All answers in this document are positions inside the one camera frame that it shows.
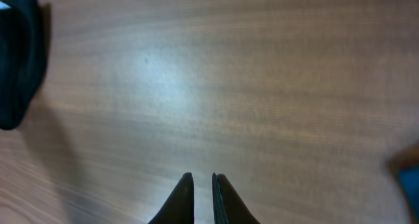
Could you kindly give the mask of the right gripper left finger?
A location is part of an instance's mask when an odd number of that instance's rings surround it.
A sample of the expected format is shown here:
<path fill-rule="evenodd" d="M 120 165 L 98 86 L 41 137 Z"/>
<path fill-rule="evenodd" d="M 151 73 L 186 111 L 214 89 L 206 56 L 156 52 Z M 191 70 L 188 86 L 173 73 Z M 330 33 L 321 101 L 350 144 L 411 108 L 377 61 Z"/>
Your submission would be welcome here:
<path fill-rule="evenodd" d="M 194 182 L 192 174 L 183 174 L 169 197 L 149 224 L 193 224 Z"/>

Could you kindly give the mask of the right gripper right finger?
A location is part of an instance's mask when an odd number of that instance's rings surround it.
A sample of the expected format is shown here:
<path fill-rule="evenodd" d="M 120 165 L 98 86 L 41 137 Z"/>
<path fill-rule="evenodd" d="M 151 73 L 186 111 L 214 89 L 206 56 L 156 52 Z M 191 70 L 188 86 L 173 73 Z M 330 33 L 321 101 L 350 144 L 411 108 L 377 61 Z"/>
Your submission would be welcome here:
<path fill-rule="evenodd" d="M 260 224 L 224 174 L 212 175 L 215 224 Z"/>

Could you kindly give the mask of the black shorts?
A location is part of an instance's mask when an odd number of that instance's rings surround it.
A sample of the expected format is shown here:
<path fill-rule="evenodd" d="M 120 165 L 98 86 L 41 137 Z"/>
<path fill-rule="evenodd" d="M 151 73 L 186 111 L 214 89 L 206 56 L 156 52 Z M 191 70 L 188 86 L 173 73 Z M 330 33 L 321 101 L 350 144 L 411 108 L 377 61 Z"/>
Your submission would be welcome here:
<path fill-rule="evenodd" d="M 1 129 L 13 130 L 46 73 L 43 14 L 38 0 L 1 0 Z"/>

